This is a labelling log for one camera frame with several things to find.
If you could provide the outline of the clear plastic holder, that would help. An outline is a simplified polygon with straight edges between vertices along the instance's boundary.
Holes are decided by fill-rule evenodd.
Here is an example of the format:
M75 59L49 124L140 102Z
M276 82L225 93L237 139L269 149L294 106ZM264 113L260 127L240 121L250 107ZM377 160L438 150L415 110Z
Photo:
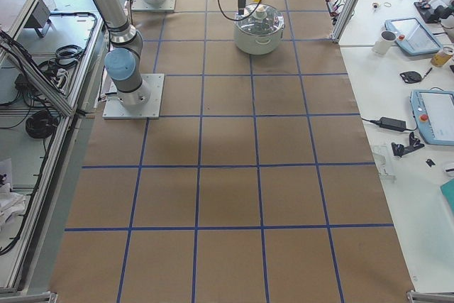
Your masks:
M392 154L385 145L371 145L372 156L381 180L395 182L396 173L392 164Z

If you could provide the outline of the teal notebook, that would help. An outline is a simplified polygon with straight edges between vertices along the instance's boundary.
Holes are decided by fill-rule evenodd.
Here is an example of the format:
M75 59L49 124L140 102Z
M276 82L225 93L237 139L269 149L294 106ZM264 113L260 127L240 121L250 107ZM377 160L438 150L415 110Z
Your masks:
M440 191L443 196L443 202L446 209L453 215L454 212L454 179L447 181L440 186Z

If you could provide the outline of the grey metal box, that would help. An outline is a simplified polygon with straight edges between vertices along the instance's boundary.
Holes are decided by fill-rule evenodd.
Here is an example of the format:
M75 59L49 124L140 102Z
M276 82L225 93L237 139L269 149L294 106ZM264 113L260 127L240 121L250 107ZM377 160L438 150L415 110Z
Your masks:
M50 24L50 9L43 0L38 0L24 28L32 28L39 38L44 38Z

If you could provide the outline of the brown paper table mat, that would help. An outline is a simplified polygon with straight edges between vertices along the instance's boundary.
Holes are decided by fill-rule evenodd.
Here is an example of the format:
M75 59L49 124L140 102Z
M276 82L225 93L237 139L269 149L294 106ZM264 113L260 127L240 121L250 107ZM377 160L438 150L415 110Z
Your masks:
M412 283L325 0L265 0L250 56L222 12L135 13L156 120L92 130L50 289L61 302L404 302Z

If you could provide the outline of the glass pot lid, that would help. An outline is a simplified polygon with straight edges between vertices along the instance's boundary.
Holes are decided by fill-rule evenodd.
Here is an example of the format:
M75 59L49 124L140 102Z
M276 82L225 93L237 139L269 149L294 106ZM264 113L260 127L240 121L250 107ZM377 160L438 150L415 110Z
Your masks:
M270 35L284 28L283 15L273 6L267 4L248 4L241 20L235 22L242 32L251 35Z

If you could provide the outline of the lower blue teach pendant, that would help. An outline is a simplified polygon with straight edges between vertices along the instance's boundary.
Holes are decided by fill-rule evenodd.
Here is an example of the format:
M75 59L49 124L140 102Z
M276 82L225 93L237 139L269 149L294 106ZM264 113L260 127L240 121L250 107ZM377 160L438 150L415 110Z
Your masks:
M428 144L453 146L453 92L413 90L410 104L419 133Z

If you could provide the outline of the blue teach pendant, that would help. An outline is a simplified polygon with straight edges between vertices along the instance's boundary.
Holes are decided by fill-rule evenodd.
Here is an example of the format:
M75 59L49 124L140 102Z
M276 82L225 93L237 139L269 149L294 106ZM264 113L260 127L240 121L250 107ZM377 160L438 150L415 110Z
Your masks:
M453 146L453 92L413 90L410 104L419 133L428 144Z
M425 23L418 18L388 19L384 27L403 35L404 39L397 39L397 45L408 55L428 55L438 52L443 45L428 29Z

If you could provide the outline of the black bracket parts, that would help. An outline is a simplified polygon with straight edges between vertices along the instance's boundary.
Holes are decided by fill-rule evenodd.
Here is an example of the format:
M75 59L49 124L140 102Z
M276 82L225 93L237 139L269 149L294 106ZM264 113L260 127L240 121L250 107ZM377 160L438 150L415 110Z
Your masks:
M414 132L409 134L408 145L403 145L401 143L391 143L393 156L401 158L404 155L408 155L416 150L420 150L425 146L421 140L414 135Z

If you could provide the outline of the black power adapter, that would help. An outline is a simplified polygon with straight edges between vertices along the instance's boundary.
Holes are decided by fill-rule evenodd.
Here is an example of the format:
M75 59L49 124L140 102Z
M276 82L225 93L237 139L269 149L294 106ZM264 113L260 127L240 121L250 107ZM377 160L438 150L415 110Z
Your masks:
M398 132L404 132L407 129L405 121L384 116L379 119L379 127Z

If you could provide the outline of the upper blue teach pendant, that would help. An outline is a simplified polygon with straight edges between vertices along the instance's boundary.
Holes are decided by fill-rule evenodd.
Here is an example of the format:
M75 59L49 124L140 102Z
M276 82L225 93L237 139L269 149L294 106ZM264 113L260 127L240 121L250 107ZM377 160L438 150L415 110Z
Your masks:
M384 27L403 35L404 39L397 39L397 45L408 55L428 55L438 52L443 45L428 29L425 23L418 18L388 19Z

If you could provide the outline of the black round pouch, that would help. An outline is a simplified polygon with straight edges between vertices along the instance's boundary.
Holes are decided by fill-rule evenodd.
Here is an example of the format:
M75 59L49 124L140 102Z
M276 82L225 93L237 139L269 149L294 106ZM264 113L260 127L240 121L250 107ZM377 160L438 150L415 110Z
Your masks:
M416 84L422 81L423 77L416 71L406 71L399 74L406 84Z

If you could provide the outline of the white paper cup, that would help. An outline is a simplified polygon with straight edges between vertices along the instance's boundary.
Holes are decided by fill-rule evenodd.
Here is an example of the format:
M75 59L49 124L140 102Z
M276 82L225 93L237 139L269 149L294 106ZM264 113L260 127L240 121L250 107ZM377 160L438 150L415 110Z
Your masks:
M373 45L372 51L378 55L385 55L396 39L397 35L395 32L389 30L382 31Z

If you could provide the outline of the pale green cooking pot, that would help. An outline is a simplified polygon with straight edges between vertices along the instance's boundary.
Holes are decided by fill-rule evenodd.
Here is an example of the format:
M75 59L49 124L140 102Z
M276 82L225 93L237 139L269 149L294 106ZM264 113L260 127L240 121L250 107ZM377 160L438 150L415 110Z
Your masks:
M271 53L280 44L284 28L270 35L251 35L242 32L234 26L234 41L238 49L250 55L265 55Z

